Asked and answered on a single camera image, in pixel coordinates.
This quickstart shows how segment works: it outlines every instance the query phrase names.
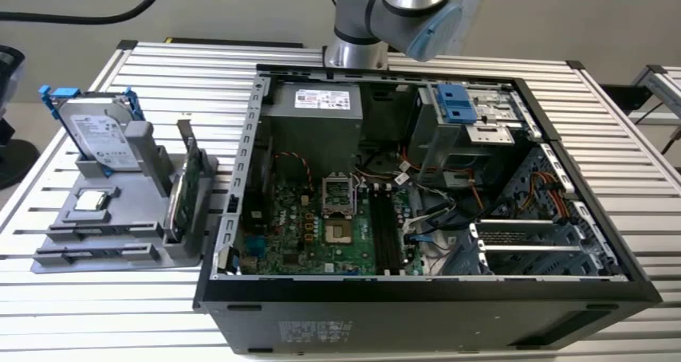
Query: circuit board component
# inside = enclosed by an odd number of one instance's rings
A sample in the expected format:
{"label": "circuit board component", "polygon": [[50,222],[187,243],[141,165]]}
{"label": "circuit board component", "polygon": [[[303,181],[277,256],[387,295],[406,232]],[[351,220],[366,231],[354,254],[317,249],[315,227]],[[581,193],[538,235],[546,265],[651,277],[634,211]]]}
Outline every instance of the circuit board component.
{"label": "circuit board component", "polygon": [[350,218],[354,215],[352,179],[343,173],[332,173],[321,179],[321,212],[325,217],[340,214]]}

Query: blue connector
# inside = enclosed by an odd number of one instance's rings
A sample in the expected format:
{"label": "blue connector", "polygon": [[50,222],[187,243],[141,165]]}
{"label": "blue connector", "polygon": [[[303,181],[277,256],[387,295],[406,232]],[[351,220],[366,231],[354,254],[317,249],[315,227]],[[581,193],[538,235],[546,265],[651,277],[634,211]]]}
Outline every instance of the blue connector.
{"label": "blue connector", "polygon": [[470,103],[468,92],[462,85],[438,85],[435,97],[447,123],[472,124],[478,121],[478,113]]}

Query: sticker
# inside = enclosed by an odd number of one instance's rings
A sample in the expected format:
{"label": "sticker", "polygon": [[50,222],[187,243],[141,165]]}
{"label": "sticker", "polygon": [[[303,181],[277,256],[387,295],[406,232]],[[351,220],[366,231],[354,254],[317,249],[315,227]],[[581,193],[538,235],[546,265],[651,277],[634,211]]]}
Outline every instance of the sticker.
{"label": "sticker", "polygon": [[104,115],[73,115],[70,121],[76,126],[81,142],[97,162],[115,171],[139,170],[137,159],[129,147],[117,121]]}
{"label": "sticker", "polygon": [[352,321],[280,321],[280,340],[288,344],[347,342]]}
{"label": "sticker", "polygon": [[408,171],[408,168],[411,168],[411,164],[408,164],[404,160],[400,164],[400,171],[406,172]]}
{"label": "sticker", "polygon": [[295,107],[347,110],[350,109],[350,92],[299,89]]}
{"label": "sticker", "polygon": [[406,181],[408,180],[408,175],[406,173],[400,173],[396,177],[395,177],[395,183],[396,185],[402,185]]}

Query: blue plastic latch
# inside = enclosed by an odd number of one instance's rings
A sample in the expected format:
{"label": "blue plastic latch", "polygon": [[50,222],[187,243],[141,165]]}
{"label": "blue plastic latch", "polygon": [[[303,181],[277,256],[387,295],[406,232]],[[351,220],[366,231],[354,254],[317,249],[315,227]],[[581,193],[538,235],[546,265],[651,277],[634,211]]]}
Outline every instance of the blue plastic latch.
{"label": "blue plastic latch", "polygon": [[444,112],[444,121],[451,124],[472,124],[478,113],[470,103],[468,92],[462,85],[438,85],[435,95]]}
{"label": "blue plastic latch", "polygon": [[141,112],[141,107],[139,107],[137,94],[129,87],[127,87],[125,91],[123,91],[123,95],[128,98],[133,119],[144,121],[144,113]]}
{"label": "blue plastic latch", "polygon": [[52,98],[49,97],[49,90],[50,89],[52,88],[48,85],[44,85],[42,87],[40,87],[40,89],[38,89],[40,99],[42,100],[42,104],[49,109],[49,114],[52,115],[54,120],[58,120],[60,119],[60,113],[56,110],[54,105],[52,104]]}
{"label": "blue plastic latch", "polygon": [[58,88],[52,92],[52,97],[73,97],[81,93],[80,89]]}

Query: aluminum slotted table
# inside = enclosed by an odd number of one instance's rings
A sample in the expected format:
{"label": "aluminum slotted table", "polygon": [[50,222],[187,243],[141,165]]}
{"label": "aluminum slotted table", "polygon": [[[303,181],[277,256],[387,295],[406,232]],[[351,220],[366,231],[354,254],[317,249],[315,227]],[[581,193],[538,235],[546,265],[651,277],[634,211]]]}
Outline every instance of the aluminum slotted table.
{"label": "aluminum slotted table", "polygon": [[[121,92],[133,87],[155,124],[156,142],[169,153],[184,151],[175,122],[191,119],[201,148],[220,161],[209,212],[213,224],[227,196],[255,64],[320,65],[320,51],[165,43],[119,47],[89,89]],[[556,352],[289,359],[681,360],[681,178],[587,72],[564,61],[438,57],[418,63],[402,55],[390,57],[390,67],[526,80],[663,303]],[[211,317],[191,311],[197,267],[29,272],[29,256],[76,181],[74,159],[76,148],[61,130],[0,211],[0,255],[9,256],[0,261],[0,351],[29,351],[22,356],[30,360],[101,356],[240,360]]]}

